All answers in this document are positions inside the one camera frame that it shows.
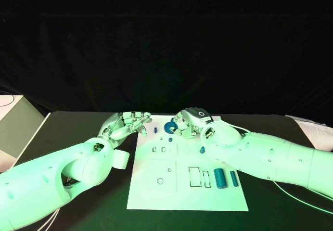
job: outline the circular hole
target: circular hole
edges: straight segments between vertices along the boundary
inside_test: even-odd
[[[157,184],[163,184],[163,179],[162,178],[157,179]]]

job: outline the small blue object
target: small blue object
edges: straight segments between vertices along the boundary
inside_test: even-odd
[[[232,179],[234,186],[238,187],[238,179],[234,171],[231,171],[231,179]]]
[[[226,186],[226,181],[225,181],[225,176],[224,176],[224,169],[222,168],[215,169],[214,174],[215,174],[218,189],[225,189],[228,186]]]
[[[202,146],[201,153],[205,153],[205,147]]]
[[[173,122],[173,118],[172,118],[172,121],[167,122],[166,125],[164,125],[164,131],[166,131],[166,133],[173,134],[173,131],[170,130],[170,127],[179,128],[177,124]]]

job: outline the rectangular slot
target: rectangular slot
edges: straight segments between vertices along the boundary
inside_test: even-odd
[[[208,173],[208,171],[203,171],[203,181],[205,181],[205,187],[211,188],[211,180],[209,180],[209,173]]]
[[[199,167],[189,167],[189,186],[190,187],[201,187],[202,186]]]

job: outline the robotic hand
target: robotic hand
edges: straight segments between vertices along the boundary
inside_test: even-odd
[[[201,140],[206,154],[216,162],[265,180],[300,185],[333,197],[333,154],[304,147],[275,136],[255,133],[221,119],[212,120],[202,108],[188,108],[175,116],[183,117],[185,130],[170,130],[185,138]]]
[[[111,167],[126,168],[130,154],[115,148],[136,131],[147,135],[150,121],[150,113],[114,114],[95,138],[0,174],[0,231],[35,223],[103,183]],[[72,179],[65,184],[62,175]]]

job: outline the black cable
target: black cable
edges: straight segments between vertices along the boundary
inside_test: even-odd
[[[9,92],[6,92],[6,91],[3,91],[3,90],[0,90],[0,92],[4,92],[4,93],[7,93],[9,95],[12,95]],[[13,97],[13,100],[12,100],[12,102],[13,102],[16,99],[15,99],[15,96],[13,96],[13,95],[12,95],[12,97]],[[10,102],[10,103],[12,103],[12,102]],[[9,103],[9,104],[10,104],[10,103]],[[6,104],[6,105],[0,105],[0,107],[7,106],[9,104]]]

